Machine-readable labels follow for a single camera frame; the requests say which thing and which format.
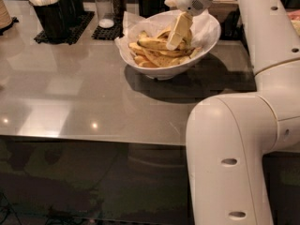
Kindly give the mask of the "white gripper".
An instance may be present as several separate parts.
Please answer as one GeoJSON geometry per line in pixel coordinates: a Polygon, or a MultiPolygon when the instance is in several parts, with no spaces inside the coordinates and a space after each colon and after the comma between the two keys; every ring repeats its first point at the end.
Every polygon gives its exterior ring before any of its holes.
{"type": "Polygon", "coordinates": [[[167,40],[167,49],[175,50],[193,24],[193,17],[202,14],[212,4],[212,0],[165,0],[164,4],[169,8],[178,8],[181,12],[172,22],[171,31],[167,40]]]}

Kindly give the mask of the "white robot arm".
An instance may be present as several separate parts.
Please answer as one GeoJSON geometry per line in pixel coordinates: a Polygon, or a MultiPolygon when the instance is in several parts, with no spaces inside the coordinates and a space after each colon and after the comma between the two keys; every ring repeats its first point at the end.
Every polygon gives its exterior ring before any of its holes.
{"type": "MultiPolygon", "coordinates": [[[[213,0],[170,0],[198,16],[213,0]]],[[[280,0],[237,0],[253,93],[199,103],[187,121],[195,225],[273,225],[263,156],[300,141],[300,37],[280,0]]]]}

